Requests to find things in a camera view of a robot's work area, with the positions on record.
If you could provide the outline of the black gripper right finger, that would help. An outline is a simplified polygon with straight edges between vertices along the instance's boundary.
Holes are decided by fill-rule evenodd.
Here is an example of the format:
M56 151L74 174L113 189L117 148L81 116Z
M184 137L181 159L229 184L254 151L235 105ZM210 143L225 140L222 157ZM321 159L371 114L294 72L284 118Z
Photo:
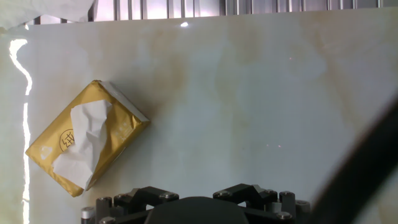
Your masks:
M249 223L305 224L311 212L310 202L297 200L293 192L257 184L234 185L215 192L213 198L237 205Z

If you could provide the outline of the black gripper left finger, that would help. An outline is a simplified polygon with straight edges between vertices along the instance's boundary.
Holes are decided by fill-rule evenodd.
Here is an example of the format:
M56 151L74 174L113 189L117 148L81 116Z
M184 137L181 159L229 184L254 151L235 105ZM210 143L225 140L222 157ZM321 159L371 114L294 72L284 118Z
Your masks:
M81 209L81 224L144 223L147 206L156 207L179 199L179 195L155 187L134 188L114 197L99 197L94 206Z

